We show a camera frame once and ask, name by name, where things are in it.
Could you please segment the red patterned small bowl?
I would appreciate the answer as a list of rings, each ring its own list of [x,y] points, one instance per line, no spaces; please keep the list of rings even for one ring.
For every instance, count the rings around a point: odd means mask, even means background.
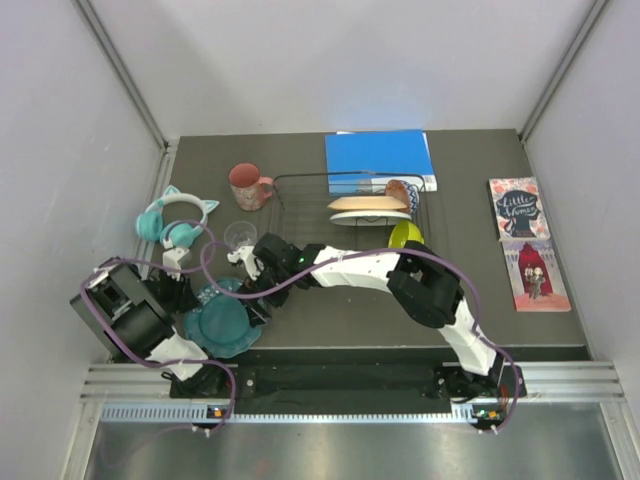
[[[392,179],[385,187],[385,195],[402,202],[405,207],[402,212],[413,215],[419,206],[419,192],[415,186],[406,181]]]

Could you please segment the peach bird plate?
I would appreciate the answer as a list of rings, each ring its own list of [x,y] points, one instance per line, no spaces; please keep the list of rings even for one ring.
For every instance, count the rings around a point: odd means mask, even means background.
[[[397,210],[404,211],[409,205],[392,196],[348,196],[340,197],[328,204],[336,211],[351,210]]]

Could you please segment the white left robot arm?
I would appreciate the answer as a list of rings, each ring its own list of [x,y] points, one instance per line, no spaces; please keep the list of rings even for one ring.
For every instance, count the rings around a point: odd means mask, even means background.
[[[175,381],[209,397],[226,387],[225,370],[205,362],[204,350],[176,329],[175,316],[200,305],[188,278],[159,273],[144,279],[135,265],[115,257],[94,270],[70,305],[115,360],[134,353],[165,364]]]

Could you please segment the lime green bowl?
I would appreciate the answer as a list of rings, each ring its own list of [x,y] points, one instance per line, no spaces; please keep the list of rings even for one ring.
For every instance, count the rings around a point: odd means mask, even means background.
[[[388,247],[404,248],[406,243],[410,241],[425,244],[421,230],[413,222],[402,220],[391,231]]]

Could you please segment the teal scalloped plate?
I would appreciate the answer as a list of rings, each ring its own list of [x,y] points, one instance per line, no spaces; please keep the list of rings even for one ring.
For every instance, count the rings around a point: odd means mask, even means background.
[[[214,358],[230,359],[249,350],[261,335],[250,324],[249,313],[239,299],[219,292],[213,285],[202,287],[199,305],[183,317],[185,337]]]

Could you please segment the white watermelon plate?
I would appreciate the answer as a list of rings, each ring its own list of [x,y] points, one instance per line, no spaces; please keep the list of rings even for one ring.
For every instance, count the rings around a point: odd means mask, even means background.
[[[411,221],[408,213],[396,210],[354,210],[336,213],[329,221],[338,226],[382,227],[395,226],[401,221]]]

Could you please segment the black wire dish rack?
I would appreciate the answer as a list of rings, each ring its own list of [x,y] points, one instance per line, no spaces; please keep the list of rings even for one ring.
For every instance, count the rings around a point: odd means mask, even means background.
[[[329,173],[280,175],[274,180],[274,193],[266,212],[261,215],[259,231],[274,233],[298,246],[326,243],[339,248],[364,250],[387,244],[394,226],[347,227],[334,225],[329,218],[341,213],[328,208],[340,197],[383,196],[378,192],[332,195],[328,188]],[[431,222],[426,206],[426,193],[419,192],[419,206],[412,217],[425,240],[431,239]]]

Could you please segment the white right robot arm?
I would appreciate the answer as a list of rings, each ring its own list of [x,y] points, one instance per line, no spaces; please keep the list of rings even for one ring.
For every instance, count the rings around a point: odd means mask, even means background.
[[[417,324],[438,331],[456,354],[457,366],[434,373],[441,395],[473,399],[500,391],[505,355],[481,331],[458,272],[419,242],[356,252],[325,244],[299,248],[267,233],[255,245],[228,253],[227,259],[244,267],[241,291],[260,320],[266,313],[258,301],[278,308],[292,287],[376,290],[391,295]]]

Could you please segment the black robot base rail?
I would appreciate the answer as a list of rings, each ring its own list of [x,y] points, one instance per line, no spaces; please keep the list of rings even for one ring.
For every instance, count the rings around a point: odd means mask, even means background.
[[[239,365],[235,412],[256,415],[449,413],[452,400],[486,398],[502,406],[522,380],[506,367],[484,385],[456,366],[428,364]]]

